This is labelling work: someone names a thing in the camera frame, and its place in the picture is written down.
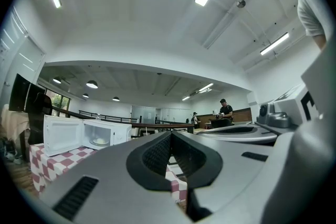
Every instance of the wooden floor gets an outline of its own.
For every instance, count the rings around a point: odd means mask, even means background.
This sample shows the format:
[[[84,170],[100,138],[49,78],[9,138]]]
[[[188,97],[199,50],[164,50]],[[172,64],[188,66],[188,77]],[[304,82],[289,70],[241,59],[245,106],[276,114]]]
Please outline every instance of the wooden floor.
[[[6,133],[1,125],[0,125],[0,136],[6,137]],[[33,185],[31,172],[29,170],[30,163],[23,162],[22,164],[15,164],[7,160],[4,160],[4,162],[16,186],[38,197],[38,192]]]

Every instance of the black shirt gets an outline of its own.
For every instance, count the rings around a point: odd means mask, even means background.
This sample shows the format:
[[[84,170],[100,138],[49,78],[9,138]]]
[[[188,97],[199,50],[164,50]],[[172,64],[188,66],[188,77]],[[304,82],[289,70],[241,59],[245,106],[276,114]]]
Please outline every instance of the black shirt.
[[[224,113],[225,115],[229,114],[231,111],[233,111],[232,106],[229,104],[227,106],[222,106],[221,110],[219,111],[220,114]]]

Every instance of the white sleeve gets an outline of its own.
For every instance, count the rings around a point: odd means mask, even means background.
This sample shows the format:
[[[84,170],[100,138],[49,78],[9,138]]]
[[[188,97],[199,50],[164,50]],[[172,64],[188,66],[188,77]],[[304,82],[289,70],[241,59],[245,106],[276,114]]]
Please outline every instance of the white sleeve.
[[[306,29],[307,36],[314,37],[324,35],[324,30],[321,23],[318,21],[314,12],[305,0],[299,0],[298,16],[304,28]]]

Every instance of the man in black shirt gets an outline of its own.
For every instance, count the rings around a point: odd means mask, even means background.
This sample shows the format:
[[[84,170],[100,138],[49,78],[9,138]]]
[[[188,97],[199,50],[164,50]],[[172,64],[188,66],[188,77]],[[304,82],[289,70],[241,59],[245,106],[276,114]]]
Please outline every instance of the man in black shirt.
[[[220,103],[222,104],[222,107],[219,111],[219,118],[228,118],[230,121],[232,121],[232,106],[227,104],[225,99],[221,99]]]

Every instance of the wooden panel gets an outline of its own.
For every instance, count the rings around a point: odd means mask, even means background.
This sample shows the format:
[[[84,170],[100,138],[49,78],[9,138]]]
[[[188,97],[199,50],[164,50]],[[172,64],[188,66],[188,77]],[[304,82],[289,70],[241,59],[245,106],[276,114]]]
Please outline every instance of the wooden panel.
[[[234,110],[233,117],[234,122],[252,121],[251,108]],[[212,114],[197,115],[197,118],[201,121],[199,125],[199,128],[201,129],[205,129],[205,123],[210,122],[210,120],[216,119],[216,117]]]

